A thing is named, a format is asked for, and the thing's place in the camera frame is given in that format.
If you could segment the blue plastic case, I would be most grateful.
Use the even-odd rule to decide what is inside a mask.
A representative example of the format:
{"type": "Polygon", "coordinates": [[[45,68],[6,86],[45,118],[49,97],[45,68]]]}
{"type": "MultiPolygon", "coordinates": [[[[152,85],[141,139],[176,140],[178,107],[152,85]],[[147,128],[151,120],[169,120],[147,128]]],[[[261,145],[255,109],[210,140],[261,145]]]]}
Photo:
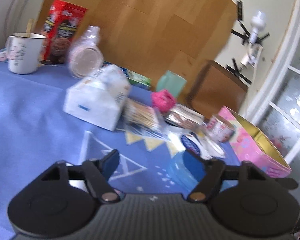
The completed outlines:
{"type": "Polygon", "coordinates": [[[184,190],[191,191],[205,177],[202,163],[190,152],[177,153],[168,167],[169,176],[184,190]]]}

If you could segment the white tissue pack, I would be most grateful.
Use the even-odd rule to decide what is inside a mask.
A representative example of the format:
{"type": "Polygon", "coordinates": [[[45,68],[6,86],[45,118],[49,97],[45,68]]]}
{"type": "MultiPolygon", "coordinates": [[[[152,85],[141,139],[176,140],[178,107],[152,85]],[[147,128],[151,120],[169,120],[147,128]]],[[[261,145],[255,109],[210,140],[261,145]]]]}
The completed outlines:
{"type": "Polygon", "coordinates": [[[63,110],[90,124],[114,131],[130,93],[130,83],[114,64],[93,71],[66,90],[63,110]]]}

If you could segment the white framed glass door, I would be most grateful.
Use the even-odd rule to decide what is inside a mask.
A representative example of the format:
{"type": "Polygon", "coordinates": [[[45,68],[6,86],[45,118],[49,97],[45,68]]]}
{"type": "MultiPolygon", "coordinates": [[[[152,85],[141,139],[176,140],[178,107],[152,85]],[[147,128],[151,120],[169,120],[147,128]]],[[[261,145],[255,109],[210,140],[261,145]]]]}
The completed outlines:
{"type": "Polygon", "coordinates": [[[300,182],[300,0],[279,52],[245,116],[275,145],[300,182]]]}

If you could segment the pink knitted cloth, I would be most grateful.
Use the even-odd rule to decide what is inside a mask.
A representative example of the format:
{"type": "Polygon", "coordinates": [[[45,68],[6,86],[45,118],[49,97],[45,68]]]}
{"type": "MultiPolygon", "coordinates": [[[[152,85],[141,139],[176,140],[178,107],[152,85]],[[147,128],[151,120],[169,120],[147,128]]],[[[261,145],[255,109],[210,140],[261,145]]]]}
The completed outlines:
{"type": "Polygon", "coordinates": [[[151,103],[161,113],[168,112],[176,104],[175,97],[166,89],[151,93],[151,103]]]}

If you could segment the cotton swab packet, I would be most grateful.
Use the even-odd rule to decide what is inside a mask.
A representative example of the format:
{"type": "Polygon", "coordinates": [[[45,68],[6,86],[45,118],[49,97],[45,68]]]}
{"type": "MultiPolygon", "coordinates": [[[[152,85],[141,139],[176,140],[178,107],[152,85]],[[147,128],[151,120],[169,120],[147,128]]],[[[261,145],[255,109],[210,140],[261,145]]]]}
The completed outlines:
{"type": "Polygon", "coordinates": [[[123,110],[125,131],[143,137],[165,138],[166,124],[160,111],[132,99],[127,99],[123,110]]]}

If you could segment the clear snack packet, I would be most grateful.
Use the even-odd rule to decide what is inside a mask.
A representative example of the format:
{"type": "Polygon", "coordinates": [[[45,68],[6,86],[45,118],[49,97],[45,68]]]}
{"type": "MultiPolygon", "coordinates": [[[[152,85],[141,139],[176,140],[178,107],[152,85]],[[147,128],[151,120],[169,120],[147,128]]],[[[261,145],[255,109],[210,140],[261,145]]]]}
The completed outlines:
{"type": "Polygon", "coordinates": [[[195,129],[204,122],[204,116],[182,104],[176,103],[164,117],[173,126],[184,129],[195,129]]]}

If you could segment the wooden stick in mug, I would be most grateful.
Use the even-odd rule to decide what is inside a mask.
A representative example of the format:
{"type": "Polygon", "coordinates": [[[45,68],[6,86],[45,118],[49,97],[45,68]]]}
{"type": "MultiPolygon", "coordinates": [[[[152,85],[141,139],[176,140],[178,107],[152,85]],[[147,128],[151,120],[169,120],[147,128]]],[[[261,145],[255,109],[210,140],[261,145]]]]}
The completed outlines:
{"type": "Polygon", "coordinates": [[[31,30],[32,30],[32,25],[33,25],[34,19],[30,18],[27,22],[27,26],[26,26],[26,34],[27,36],[31,35],[31,30]]]}

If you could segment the blue patterned tablecloth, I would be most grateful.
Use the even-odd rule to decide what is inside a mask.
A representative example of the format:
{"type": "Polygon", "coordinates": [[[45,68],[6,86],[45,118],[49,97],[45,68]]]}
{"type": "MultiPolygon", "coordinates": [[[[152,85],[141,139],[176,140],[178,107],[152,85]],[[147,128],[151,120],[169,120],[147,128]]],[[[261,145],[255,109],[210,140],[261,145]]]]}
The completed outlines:
{"type": "Polygon", "coordinates": [[[128,142],[130,128],[119,121],[114,131],[102,129],[63,111],[67,88],[76,83],[65,66],[42,66],[36,73],[16,75],[0,62],[0,239],[12,239],[7,208],[10,200],[50,165],[66,160],[80,164],[112,149],[120,152],[120,164],[110,184],[128,192],[130,200],[140,193],[157,207],[154,222],[126,211],[128,219],[107,229],[102,220],[89,227],[81,239],[215,239],[212,228],[195,226],[191,212],[175,212],[161,206],[169,193],[186,194],[168,172],[171,158],[181,154],[181,128],[166,126],[164,133],[143,133],[159,146],[153,150],[144,140],[128,142]]]}

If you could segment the mint green plastic cup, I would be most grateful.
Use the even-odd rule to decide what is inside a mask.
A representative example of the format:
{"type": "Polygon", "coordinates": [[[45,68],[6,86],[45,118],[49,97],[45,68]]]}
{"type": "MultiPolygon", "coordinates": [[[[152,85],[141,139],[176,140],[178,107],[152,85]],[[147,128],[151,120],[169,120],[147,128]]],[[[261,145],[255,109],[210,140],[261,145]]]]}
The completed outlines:
{"type": "Polygon", "coordinates": [[[166,89],[173,97],[177,98],[183,90],[186,82],[187,81],[183,77],[167,70],[166,73],[158,80],[155,90],[158,92],[166,89]]]}

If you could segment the white wet wipes pack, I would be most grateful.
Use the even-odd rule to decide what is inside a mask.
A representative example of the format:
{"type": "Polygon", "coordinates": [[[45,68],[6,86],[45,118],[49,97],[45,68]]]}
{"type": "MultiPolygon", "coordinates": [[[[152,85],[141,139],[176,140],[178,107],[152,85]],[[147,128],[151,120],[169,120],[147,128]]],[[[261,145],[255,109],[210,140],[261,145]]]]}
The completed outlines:
{"type": "Polygon", "coordinates": [[[189,150],[205,160],[225,158],[225,151],[221,146],[204,133],[197,135],[189,129],[172,126],[166,129],[165,134],[168,150],[172,157],[177,153],[189,150]]]}

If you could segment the white food can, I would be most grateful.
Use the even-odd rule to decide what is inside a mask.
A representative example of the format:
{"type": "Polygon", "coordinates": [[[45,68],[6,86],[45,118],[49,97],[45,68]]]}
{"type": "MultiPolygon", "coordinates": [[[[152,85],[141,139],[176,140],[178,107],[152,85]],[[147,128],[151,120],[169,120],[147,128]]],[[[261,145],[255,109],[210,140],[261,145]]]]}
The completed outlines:
{"type": "Polygon", "coordinates": [[[206,126],[209,136],[218,142],[227,142],[235,132],[235,127],[228,120],[214,114],[206,126]]]}

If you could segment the pink biscuit tin box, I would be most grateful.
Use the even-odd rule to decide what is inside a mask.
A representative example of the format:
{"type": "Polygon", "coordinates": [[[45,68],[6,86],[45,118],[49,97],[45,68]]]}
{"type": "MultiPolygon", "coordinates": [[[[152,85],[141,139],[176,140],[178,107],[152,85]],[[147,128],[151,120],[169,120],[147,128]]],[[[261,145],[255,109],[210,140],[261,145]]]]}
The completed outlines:
{"type": "Polygon", "coordinates": [[[285,178],[290,175],[290,166],[259,128],[225,106],[218,115],[235,127],[229,143],[239,161],[250,161],[273,178],[285,178]]]}

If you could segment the green toothpaste box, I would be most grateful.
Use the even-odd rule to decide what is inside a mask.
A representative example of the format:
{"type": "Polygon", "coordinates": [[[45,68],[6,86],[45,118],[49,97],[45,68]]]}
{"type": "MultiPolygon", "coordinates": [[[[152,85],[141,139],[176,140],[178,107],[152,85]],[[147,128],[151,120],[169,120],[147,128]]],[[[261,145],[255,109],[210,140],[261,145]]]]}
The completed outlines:
{"type": "Polygon", "coordinates": [[[145,77],[141,74],[138,74],[132,70],[128,70],[127,68],[123,68],[121,66],[115,67],[115,73],[119,74],[119,76],[125,76],[128,82],[141,89],[150,90],[151,88],[151,79],[145,77]]]}

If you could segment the white power adapter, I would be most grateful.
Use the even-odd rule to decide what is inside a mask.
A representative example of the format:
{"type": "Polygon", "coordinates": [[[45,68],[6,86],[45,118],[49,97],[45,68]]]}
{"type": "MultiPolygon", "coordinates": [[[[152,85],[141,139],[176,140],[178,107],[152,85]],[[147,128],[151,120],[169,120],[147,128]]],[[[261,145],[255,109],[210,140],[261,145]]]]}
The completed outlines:
{"type": "Polygon", "coordinates": [[[247,52],[241,60],[243,66],[250,64],[255,66],[257,59],[262,51],[262,46],[257,43],[258,35],[266,27],[266,16],[262,11],[258,11],[250,21],[251,30],[248,34],[247,52]]]}

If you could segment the white enamel mug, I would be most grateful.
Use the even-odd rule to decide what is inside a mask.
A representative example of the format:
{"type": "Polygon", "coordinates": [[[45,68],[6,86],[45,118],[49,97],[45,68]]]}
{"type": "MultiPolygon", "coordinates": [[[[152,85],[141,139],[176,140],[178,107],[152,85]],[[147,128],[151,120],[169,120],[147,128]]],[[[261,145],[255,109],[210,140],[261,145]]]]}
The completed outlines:
{"type": "Polygon", "coordinates": [[[42,45],[46,37],[35,33],[15,33],[7,38],[8,70],[14,74],[32,74],[37,71],[42,45]]]}

